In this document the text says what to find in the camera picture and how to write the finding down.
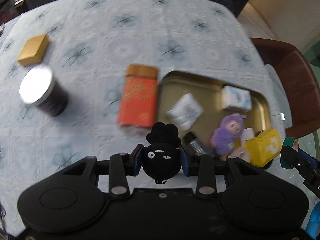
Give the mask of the green tape roll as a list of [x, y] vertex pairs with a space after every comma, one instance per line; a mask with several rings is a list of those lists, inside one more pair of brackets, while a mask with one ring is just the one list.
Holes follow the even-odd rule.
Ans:
[[287, 137], [284, 139], [280, 152], [280, 164], [282, 168], [293, 169], [292, 160], [296, 155], [293, 151], [298, 152], [298, 150], [299, 144], [297, 138]]

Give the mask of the yellow question-mark plush cube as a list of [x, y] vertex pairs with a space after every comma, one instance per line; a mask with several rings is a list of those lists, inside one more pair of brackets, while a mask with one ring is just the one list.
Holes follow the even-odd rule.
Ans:
[[251, 157], [251, 164], [263, 167], [280, 154], [281, 138], [274, 128], [259, 133], [245, 142], [244, 147]]

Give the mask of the small dark tube bottle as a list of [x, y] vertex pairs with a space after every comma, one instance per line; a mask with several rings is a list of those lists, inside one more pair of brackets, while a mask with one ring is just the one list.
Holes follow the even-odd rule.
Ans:
[[192, 154], [195, 155], [203, 155], [209, 154], [209, 150], [207, 146], [202, 143], [199, 138], [193, 133], [188, 132], [183, 137], [183, 141], [185, 146], [189, 149]]

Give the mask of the black plush doll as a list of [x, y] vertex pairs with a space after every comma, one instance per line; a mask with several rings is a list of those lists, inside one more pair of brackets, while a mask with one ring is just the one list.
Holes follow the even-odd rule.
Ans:
[[142, 149], [142, 168], [156, 184], [165, 184], [181, 169], [181, 140], [174, 124], [157, 122], [147, 134], [149, 146]]

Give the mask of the beige tape roll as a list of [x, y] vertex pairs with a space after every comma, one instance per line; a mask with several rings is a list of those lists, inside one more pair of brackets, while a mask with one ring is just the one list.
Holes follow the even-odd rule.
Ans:
[[251, 155], [247, 148], [245, 147], [237, 147], [235, 148], [229, 155], [229, 158], [240, 158], [248, 163], [251, 162]]

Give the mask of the purple plush monster doll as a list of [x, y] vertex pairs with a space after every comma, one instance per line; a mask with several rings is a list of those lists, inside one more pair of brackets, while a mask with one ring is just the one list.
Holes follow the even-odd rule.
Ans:
[[222, 119], [220, 126], [213, 132], [209, 140], [217, 155], [227, 155], [233, 151], [234, 141], [240, 139], [244, 132], [246, 117], [246, 115], [234, 113]]

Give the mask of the white gauze packet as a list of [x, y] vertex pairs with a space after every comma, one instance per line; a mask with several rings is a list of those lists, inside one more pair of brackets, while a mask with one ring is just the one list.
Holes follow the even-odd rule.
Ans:
[[182, 131], [191, 129], [196, 120], [204, 113], [202, 106], [191, 93], [184, 94], [174, 106], [166, 112], [167, 117]]

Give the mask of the white tissue pack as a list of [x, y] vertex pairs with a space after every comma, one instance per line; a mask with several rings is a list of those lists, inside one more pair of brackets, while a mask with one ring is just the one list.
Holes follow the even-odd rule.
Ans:
[[252, 100], [249, 90], [224, 86], [221, 89], [222, 109], [248, 112], [252, 109]]

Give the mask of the gold metal tray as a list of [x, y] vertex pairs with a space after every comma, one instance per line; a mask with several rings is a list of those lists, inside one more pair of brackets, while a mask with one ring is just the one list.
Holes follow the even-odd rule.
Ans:
[[249, 91], [252, 100], [250, 111], [245, 113], [241, 110], [223, 109], [221, 89], [226, 85], [237, 87], [235, 84], [217, 78], [188, 72], [169, 72], [158, 85], [156, 122], [173, 124], [174, 121], [167, 116], [167, 111], [171, 110], [182, 96], [190, 93], [203, 108], [203, 114], [197, 118], [189, 130], [183, 131], [178, 128], [179, 137], [182, 139], [186, 133], [193, 132], [199, 141], [215, 154], [217, 151], [210, 144], [210, 138], [227, 115], [233, 113], [245, 115], [244, 128], [253, 128], [255, 135], [272, 127], [268, 103], [265, 97], [256, 91]]

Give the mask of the orange tea tin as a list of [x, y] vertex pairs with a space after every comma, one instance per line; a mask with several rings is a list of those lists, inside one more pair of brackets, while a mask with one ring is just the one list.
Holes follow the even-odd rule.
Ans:
[[120, 101], [118, 124], [150, 128], [155, 122], [158, 68], [130, 64]]

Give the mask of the brown leather chair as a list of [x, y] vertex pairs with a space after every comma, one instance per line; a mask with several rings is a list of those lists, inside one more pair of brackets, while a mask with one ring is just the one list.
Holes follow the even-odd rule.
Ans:
[[303, 54], [292, 44], [251, 38], [262, 61], [276, 71], [292, 116], [287, 137], [304, 137], [319, 129], [319, 84]]

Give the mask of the black can silver lid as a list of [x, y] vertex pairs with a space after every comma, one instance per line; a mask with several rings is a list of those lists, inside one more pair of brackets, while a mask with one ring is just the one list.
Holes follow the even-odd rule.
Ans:
[[36, 107], [51, 117], [60, 115], [67, 107], [68, 93], [56, 79], [53, 69], [39, 64], [27, 72], [20, 83], [23, 103]]

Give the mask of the white floral lace tablecloth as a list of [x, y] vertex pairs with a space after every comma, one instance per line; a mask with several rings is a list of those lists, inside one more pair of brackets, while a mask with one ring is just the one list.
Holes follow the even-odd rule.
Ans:
[[[26, 40], [48, 35], [43, 59], [67, 90], [69, 103], [51, 118], [19, 97], [28, 71], [18, 61]], [[58, 0], [5, 25], [1, 36], [1, 204], [7, 232], [24, 225], [23, 190], [88, 155], [131, 152], [145, 133], [117, 124], [129, 64], [156, 66], [160, 76], [182, 70], [263, 94], [272, 127], [285, 127], [273, 83], [233, 14], [208, 0]]]

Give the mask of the gold cardboard box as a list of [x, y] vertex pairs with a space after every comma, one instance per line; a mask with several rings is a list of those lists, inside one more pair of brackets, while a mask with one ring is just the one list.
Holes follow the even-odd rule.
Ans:
[[18, 56], [18, 63], [23, 66], [41, 63], [49, 43], [46, 34], [28, 39]]

